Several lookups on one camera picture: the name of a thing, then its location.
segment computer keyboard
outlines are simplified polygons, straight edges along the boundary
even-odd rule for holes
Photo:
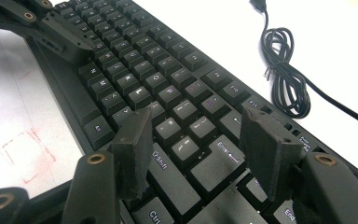
[[[92,40],[90,60],[74,67],[27,41],[84,153],[107,150],[132,111],[151,108],[147,188],[120,202],[122,223],[296,223],[292,201],[270,202],[246,168],[241,112],[270,114],[303,143],[303,156],[334,151],[132,1],[74,0],[55,10]],[[69,186],[32,199],[49,214],[38,222],[59,222]]]

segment black keyboard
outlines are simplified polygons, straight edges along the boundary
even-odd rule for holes
[[[86,64],[73,67],[28,44],[84,153],[107,150],[132,111],[151,108],[147,189],[142,199],[120,202],[122,223],[296,223],[293,202],[270,202],[246,168],[241,112],[270,114],[304,144],[303,156],[337,154],[137,4],[110,2],[55,7],[92,40]],[[69,185],[32,200],[49,210],[40,220],[59,222]]]

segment black cable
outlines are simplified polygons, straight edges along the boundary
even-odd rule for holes
[[[266,16],[266,24],[261,35],[261,48],[268,63],[266,75],[275,75],[272,86],[272,102],[293,119],[303,119],[310,112],[310,97],[307,84],[327,102],[358,120],[358,114],[334,100],[302,73],[289,64],[293,55],[295,41],[286,28],[268,29],[269,14],[265,0],[251,0],[251,3]]]

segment white surface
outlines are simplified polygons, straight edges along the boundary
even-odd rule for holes
[[[264,16],[247,0],[136,2],[270,99],[259,52]],[[268,14],[269,27],[293,32],[291,64],[358,112],[358,1],[268,1]],[[309,94],[312,109],[298,122],[358,167],[358,121]],[[20,186],[35,196],[72,178],[79,157],[34,57],[19,37],[0,31],[0,188]]]

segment shift key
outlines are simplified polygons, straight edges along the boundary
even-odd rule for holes
[[[153,149],[148,173],[150,183],[172,214],[181,223],[187,222],[201,209],[202,200],[157,143]]]

